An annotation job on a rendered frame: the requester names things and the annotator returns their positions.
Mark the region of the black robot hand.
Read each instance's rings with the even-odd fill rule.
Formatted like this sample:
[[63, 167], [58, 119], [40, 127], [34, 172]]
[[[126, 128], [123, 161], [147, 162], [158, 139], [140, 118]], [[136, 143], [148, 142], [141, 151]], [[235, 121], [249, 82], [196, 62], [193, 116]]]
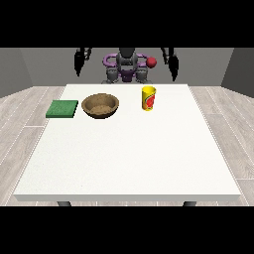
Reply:
[[164, 63], [169, 67], [172, 79], [176, 80], [179, 72], [179, 59], [173, 48], [162, 48]]
[[76, 75], [80, 75], [84, 63], [89, 60], [91, 48], [78, 48], [74, 54], [74, 70]]

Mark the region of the yellow cup with melon print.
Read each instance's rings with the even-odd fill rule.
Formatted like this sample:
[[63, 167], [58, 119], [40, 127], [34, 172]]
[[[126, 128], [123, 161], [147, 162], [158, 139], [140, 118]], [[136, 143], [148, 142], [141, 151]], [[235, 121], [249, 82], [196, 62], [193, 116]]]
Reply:
[[144, 86], [142, 88], [142, 108], [145, 111], [153, 109], [156, 88], [154, 86]]

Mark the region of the green square pad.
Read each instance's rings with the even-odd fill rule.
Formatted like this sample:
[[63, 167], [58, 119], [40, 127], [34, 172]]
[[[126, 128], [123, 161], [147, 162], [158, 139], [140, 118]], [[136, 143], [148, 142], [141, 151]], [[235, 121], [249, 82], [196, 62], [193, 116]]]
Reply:
[[72, 118], [74, 116], [77, 100], [54, 100], [47, 113], [47, 118]]

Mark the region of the brown wooden bowl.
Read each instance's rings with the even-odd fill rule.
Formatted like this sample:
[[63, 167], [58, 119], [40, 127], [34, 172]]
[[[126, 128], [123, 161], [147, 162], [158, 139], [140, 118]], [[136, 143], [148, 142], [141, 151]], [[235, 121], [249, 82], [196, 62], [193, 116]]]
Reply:
[[86, 97], [81, 102], [82, 110], [94, 119], [112, 116], [119, 107], [119, 100], [111, 94], [97, 93]]

